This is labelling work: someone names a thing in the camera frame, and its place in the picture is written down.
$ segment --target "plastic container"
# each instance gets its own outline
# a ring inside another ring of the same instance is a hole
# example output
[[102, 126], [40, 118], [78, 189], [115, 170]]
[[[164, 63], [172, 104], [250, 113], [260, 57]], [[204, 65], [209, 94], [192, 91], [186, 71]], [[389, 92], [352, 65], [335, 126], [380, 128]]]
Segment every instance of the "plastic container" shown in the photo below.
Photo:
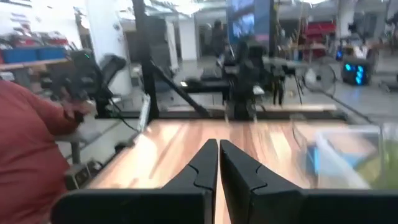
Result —
[[[398, 124], [384, 123], [381, 126], [381, 156], [382, 182], [373, 183], [374, 188], [397, 190], [398, 189]], [[363, 169], [373, 169], [370, 165]]]
[[[381, 176], [379, 126], [324, 129], [315, 135], [317, 188], [371, 189]], [[364, 169], [369, 164], [371, 169]]]
[[36, 49], [5, 49], [1, 50], [4, 63], [22, 63], [37, 61]]
[[66, 57], [63, 47], [44, 47], [37, 49], [39, 60], [55, 60]]

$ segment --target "screen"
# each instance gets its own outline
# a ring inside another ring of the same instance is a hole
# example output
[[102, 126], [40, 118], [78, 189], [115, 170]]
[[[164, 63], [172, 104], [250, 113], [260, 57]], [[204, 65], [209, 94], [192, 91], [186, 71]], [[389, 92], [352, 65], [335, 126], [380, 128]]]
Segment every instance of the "screen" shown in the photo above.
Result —
[[236, 12], [254, 4], [254, 0], [231, 0], [233, 11]]
[[234, 36], [237, 38], [254, 35], [254, 14], [250, 13], [233, 22]]
[[231, 45], [253, 36], [269, 48], [273, 0], [227, 0], [228, 39]]

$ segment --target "clear plastic bin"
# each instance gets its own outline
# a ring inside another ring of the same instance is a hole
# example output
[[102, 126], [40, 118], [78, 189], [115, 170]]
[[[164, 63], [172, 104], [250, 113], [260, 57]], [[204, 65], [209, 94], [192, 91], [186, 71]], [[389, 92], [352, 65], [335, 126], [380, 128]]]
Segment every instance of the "clear plastic bin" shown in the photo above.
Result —
[[371, 189], [381, 178], [379, 126], [324, 129], [315, 135], [320, 189]]
[[377, 189], [398, 189], [398, 124], [384, 123], [381, 126], [379, 148], [382, 161], [381, 172], [382, 181], [372, 183], [373, 188]]

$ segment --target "blue bin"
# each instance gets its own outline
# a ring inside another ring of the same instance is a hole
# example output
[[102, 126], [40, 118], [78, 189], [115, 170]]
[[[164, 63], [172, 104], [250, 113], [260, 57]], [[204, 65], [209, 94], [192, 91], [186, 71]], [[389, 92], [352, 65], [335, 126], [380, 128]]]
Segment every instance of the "blue bin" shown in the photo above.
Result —
[[63, 59], [66, 57], [63, 47], [44, 47], [37, 49], [39, 60]]
[[37, 49], [6, 49], [1, 52], [4, 63], [37, 61]]

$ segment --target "red shirt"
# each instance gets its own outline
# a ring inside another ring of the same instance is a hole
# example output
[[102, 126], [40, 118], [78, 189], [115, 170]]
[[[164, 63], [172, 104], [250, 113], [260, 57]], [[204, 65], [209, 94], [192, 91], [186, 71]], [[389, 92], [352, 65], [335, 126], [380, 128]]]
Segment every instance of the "red shirt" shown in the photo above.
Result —
[[36, 224], [63, 194], [69, 168], [54, 136], [78, 124], [62, 107], [0, 80], [0, 224]]

